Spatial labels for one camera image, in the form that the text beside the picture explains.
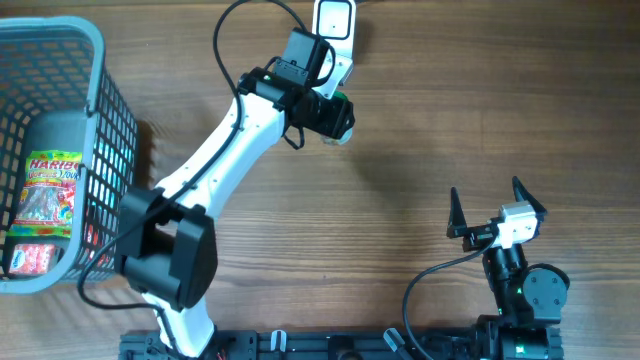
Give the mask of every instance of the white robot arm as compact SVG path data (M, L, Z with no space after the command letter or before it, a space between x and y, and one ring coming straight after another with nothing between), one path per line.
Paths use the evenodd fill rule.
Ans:
M181 236L181 229L193 228L189 228L191 220L192 223L197 223L196 220L193 220L194 218L184 220L193 215L193 212L198 213L193 216L199 216L200 220L198 221L202 221L205 225L207 221L206 219L202 220L204 219L201 217L202 213L206 218L213 219L212 223L216 221L229 196L251 166L267 149L280 141L289 126L318 132L330 143L341 144L350 138L355 121L352 104L342 96L335 94L335 91L338 85L343 85L346 82L353 69L351 57L355 16L356 4L353 0L316 0L312 32L319 37L316 36L314 40L307 33L294 30L285 54L275 62L273 73L269 72L269 69L256 68L243 76L238 86L243 109L242 126L217 161L190 189L177 198L177 208L174 209L174 212L182 212L177 218L183 220L178 226L177 237ZM310 76L314 72L312 57L317 55L317 51L322 51L323 44L326 46L326 55L322 55L322 58L317 61L316 76ZM305 52L304 48L307 45L313 47L313 50ZM307 59L309 53L312 54L307 66L300 61L301 53L303 59ZM121 209L124 210L121 210L121 217L124 219L121 220L121 228L127 227L122 221L126 222L127 218L142 215L140 212L135 213L137 211L135 207L139 206L141 201L148 200L148 203L145 204L147 207L144 207L144 211L146 211L152 207L154 201L157 202L154 199L171 198L181 191L199 170L207 166L212 154L221 148L237 124L237 109L234 99L218 128L195 154L173 174L157 184L155 197L138 194L138 197L134 198L136 195L133 194L123 199ZM207 254L207 256L216 258L209 260L209 262L215 261L217 264L215 234L213 228L210 231L210 234L199 233L197 236L193 235L193 238L199 237L204 239L203 241L207 241L205 239L207 234L213 238L213 248L208 248L213 251L213 254ZM145 235L141 231L139 233L133 232L129 236L144 241L140 238L149 237L149 234ZM137 250L118 245L116 271L126 276L132 287L140 291L147 302L164 309L166 322L175 341L171 341L173 339L167 335L167 329L159 317L162 342L167 346L175 344L177 347L175 350L180 354L197 358L207 348L215 329L213 320L207 314L203 292L211 280L205 277L199 279L200 283L198 284L189 283L191 285L189 289L197 287L199 291L202 290L200 291L202 296L197 301L193 299L193 296L188 301L175 300L178 297L184 299L186 296L184 288L187 287L184 283L187 282L187 279L193 281L191 278L195 277L193 271L201 271L196 265L197 259L195 257L189 258L191 260L183 260L183 262L194 262L193 267L196 269L192 269L189 274L180 274L181 271L174 268L175 265L172 261L178 261L176 253L183 251L176 249L179 244L187 242L176 239L176 247L160 251L162 253L160 255L154 253L153 256L145 255L140 250L144 247L141 243ZM122 243L129 247L129 244L136 243L136 240L123 239ZM204 245L193 245L190 248L192 255L196 253L194 249L197 246ZM197 252L204 253L206 251L198 248ZM149 271L149 269L156 268L165 270ZM163 273L167 271L166 269L172 275L169 278L171 280L178 279L177 282L166 279L167 276ZM209 267L202 272L211 272L212 279L215 266L213 269Z

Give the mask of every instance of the black bracket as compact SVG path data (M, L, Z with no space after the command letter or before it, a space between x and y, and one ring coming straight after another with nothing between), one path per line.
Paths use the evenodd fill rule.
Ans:
M255 331L216 331L198 360L257 360L259 337ZM136 331L120 337L118 360L185 360L160 340L158 331Z
M339 140L355 124L353 103L346 96L336 92L326 99L312 90L318 81L326 81L330 76L318 79L330 48L322 36L294 29L283 56L274 58L277 60L273 72L268 66L256 67L240 78L240 94L254 93L273 102L275 109L285 113L284 132L291 126L299 130L300 145L285 137L296 150L304 146L303 128Z
M130 229L167 201L162 189L130 189L120 203L119 232ZM177 223L175 237L156 228ZM201 206L173 203L122 238L116 247L115 271L140 293L151 293L180 311L205 294L218 267L213 220Z

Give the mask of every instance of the white bracket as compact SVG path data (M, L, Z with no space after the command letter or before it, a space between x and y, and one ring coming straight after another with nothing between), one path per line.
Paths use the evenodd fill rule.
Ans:
M513 244L522 244L536 235L538 218L528 201L502 205L500 217L504 222L498 224L499 233L493 247L509 249Z
M333 97L338 85L344 85L353 70L353 40L356 31L356 3L354 0L316 0L313 6L312 32L323 36L336 51L331 78L314 90L327 99ZM327 76L334 60L328 53L319 78Z

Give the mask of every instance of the mesh basket side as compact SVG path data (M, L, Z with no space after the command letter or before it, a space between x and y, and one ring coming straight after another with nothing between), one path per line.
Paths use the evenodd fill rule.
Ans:
M83 241L77 262L64 280L77 279L95 251L117 232L120 199L133 183L138 125L106 68L98 95L96 137L85 197ZM112 249L89 276L102 281L113 274Z
M89 39L68 29L0 36L0 262L11 255L4 254L11 251L5 239L24 180L29 127L49 111L84 107L93 56Z

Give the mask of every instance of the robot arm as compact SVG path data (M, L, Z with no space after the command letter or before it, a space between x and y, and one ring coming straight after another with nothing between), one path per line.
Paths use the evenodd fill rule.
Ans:
M164 309L170 329L160 339L188 357L200 357L215 326L204 294L217 268L214 222L229 196L258 158L289 127L317 132L330 142L351 136L353 105L334 96L347 80L355 31L353 0L316 0L313 35L294 29L273 72L255 68L238 85L243 119L218 160L176 203L139 230L124 236L116 248L115 269L143 298ZM152 191L131 190L120 205L119 229L166 204L221 148L237 123L236 100L218 128L173 174ZM175 237L156 229L177 223Z

